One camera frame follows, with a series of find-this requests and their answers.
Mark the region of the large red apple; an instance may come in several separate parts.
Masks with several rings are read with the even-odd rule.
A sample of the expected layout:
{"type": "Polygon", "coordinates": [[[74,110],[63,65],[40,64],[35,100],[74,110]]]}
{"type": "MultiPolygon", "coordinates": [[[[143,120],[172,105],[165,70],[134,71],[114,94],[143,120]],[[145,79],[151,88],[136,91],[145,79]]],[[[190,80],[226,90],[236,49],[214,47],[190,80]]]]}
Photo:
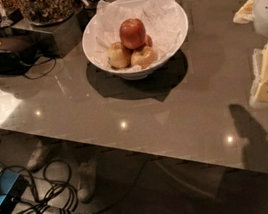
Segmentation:
{"type": "Polygon", "coordinates": [[[126,19],[120,25],[119,35],[124,46],[137,49],[145,43],[145,26],[138,18],[126,19]]]}

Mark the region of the small red apple back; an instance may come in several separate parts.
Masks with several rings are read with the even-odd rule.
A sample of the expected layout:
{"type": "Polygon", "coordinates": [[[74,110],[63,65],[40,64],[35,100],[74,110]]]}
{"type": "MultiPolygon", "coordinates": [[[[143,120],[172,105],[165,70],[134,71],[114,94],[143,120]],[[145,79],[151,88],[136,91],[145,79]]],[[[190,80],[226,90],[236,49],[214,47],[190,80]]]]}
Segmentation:
{"type": "Polygon", "coordinates": [[[149,46],[149,47],[152,47],[153,46],[152,45],[152,38],[148,34],[146,34],[146,36],[145,36],[145,45],[146,46],[149,46]]]}

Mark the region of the yellow-red apple front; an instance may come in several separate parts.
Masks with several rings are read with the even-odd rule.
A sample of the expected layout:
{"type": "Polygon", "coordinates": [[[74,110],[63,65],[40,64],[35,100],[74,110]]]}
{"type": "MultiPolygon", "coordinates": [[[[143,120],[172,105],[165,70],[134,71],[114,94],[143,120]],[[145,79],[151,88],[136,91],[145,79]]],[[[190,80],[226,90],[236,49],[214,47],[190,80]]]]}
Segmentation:
{"type": "Polygon", "coordinates": [[[130,59],[133,67],[140,66],[142,69],[145,69],[158,60],[158,54],[150,46],[145,46],[139,50],[134,50],[130,59]]]}

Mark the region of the yellow-red apple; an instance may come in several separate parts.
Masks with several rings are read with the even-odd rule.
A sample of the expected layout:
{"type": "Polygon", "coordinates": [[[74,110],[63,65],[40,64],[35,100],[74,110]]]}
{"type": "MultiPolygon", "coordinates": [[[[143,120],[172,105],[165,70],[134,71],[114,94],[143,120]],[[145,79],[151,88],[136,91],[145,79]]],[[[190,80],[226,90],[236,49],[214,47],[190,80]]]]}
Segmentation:
{"type": "Polygon", "coordinates": [[[145,69],[158,60],[158,54],[150,46],[145,46],[139,50],[134,50],[130,59],[133,67],[140,66],[142,69],[145,69]]]}
{"type": "Polygon", "coordinates": [[[131,63],[131,50],[126,48],[122,42],[114,42],[108,49],[108,61],[114,68],[127,68],[131,63]]]}

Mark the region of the white bowl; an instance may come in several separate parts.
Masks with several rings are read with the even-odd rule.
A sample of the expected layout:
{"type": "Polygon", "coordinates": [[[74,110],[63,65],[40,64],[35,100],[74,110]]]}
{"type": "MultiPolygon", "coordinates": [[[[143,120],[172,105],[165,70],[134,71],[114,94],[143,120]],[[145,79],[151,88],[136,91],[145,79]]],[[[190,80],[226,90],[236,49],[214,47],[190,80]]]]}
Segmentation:
{"type": "Polygon", "coordinates": [[[88,22],[82,36],[85,56],[94,66],[127,80],[147,77],[171,59],[183,45],[188,33],[188,17],[176,0],[116,0],[100,1],[97,13],[88,22]],[[125,19],[138,18],[153,40],[158,60],[142,69],[110,67],[107,50],[119,40],[120,25],[125,19]]]}

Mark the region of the yellow-red apple left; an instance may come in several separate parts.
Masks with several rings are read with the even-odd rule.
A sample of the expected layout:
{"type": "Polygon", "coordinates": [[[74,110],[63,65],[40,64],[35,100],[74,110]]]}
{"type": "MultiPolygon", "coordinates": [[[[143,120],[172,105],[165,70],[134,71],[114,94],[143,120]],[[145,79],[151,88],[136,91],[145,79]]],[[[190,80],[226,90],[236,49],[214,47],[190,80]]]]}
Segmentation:
{"type": "Polygon", "coordinates": [[[131,63],[131,50],[126,48],[122,42],[114,42],[108,49],[108,61],[114,68],[127,68],[131,63]]]}

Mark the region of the white paper liner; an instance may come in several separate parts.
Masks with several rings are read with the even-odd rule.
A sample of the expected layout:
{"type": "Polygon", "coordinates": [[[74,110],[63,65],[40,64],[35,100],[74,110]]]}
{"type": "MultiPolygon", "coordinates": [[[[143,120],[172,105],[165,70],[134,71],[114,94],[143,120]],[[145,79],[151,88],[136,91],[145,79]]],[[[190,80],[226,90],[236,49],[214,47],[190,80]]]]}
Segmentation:
{"type": "Polygon", "coordinates": [[[101,1],[90,33],[93,60],[115,71],[140,72],[169,53],[179,39],[175,0],[101,1]]]}

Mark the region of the dark metal stand box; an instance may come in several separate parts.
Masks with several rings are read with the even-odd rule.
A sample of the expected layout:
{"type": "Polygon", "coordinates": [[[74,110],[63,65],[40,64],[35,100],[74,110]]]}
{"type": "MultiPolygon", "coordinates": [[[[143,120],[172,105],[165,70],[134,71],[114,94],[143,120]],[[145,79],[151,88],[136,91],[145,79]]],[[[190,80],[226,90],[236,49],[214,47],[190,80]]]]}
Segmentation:
{"type": "Polygon", "coordinates": [[[13,26],[12,30],[18,34],[29,34],[47,57],[60,58],[81,42],[83,34],[76,15],[58,24],[41,27],[22,19],[13,26]]]}

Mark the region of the glass jar of granola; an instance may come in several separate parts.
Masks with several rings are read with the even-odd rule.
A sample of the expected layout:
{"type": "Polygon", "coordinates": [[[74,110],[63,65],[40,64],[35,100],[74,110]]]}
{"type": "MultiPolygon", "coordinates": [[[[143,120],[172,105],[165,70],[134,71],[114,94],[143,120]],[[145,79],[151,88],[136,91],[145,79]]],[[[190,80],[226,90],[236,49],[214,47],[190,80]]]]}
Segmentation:
{"type": "Polygon", "coordinates": [[[73,14],[71,0],[19,0],[24,17],[34,26],[60,23],[73,14]]]}

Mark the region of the white shoe right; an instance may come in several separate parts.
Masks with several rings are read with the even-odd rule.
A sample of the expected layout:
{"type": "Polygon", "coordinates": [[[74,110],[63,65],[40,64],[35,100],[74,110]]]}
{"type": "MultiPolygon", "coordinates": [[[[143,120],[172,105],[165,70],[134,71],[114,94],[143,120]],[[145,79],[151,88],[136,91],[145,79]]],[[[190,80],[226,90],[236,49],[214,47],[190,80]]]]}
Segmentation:
{"type": "Polygon", "coordinates": [[[81,163],[78,167],[78,188],[77,198],[83,203],[90,201],[96,188],[96,160],[90,159],[88,162],[81,163]]]}

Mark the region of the white shoe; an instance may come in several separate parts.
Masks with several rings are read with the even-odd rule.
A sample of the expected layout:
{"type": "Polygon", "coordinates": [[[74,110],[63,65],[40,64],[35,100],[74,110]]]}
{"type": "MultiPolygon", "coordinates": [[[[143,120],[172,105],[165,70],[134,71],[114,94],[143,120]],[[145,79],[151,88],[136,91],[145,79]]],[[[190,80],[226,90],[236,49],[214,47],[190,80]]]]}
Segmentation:
{"type": "Polygon", "coordinates": [[[27,169],[31,172],[38,171],[45,165],[45,161],[51,152],[51,146],[49,144],[43,144],[39,141],[26,165],[27,169]]]}
{"type": "Polygon", "coordinates": [[[78,167],[78,188],[77,198],[83,203],[90,201],[96,188],[96,160],[90,159],[88,162],[81,163],[78,167]]]}

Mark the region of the white shoe left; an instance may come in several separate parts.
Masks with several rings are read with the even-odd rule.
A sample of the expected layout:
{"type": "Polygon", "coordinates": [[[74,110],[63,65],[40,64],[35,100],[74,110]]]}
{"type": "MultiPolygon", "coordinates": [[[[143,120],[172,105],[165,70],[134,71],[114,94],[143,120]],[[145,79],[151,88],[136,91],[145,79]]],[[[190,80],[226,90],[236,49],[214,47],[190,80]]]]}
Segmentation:
{"type": "Polygon", "coordinates": [[[38,171],[45,165],[45,161],[51,152],[51,146],[49,144],[43,144],[39,141],[26,165],[27,169],[31,172],[38,171]]]}

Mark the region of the metal scoop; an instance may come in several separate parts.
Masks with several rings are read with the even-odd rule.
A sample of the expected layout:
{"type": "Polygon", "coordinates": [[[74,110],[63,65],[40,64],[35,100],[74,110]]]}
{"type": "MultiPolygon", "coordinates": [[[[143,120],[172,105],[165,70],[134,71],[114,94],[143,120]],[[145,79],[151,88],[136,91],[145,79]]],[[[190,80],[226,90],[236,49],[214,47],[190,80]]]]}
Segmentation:
{"type": "Polygon", "coordinates": [[[2,0],[0,0],[0,27],[9,27],[11,25],[13,25],[13,21],[11,19],[8,18],[7,13],[5,12],[5,8],[4,5],[2,3],[2,0]]]}

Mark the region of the black device with label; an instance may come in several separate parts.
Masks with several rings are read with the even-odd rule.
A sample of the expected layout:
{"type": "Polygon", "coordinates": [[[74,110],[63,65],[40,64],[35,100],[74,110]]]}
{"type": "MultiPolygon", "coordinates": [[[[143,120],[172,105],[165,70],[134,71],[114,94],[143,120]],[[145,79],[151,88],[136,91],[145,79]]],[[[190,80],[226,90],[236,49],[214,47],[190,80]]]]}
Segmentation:
{"type": "Polygon", "coordinates": [[[28,35],[0,37],[0,74],[26,73],[39,57],[39,48],[28,35]]]}

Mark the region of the blue box on floor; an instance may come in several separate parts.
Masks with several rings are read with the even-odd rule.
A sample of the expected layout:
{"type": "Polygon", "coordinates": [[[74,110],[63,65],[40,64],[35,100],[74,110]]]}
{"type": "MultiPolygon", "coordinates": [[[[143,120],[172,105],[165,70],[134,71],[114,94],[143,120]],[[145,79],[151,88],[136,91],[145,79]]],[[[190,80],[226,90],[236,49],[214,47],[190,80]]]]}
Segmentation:
{"type": "Polygon", "coordinates": [[[0,172],[0,214],[11,214],[21,199],[28,182],[18,172],[0,172]]]}

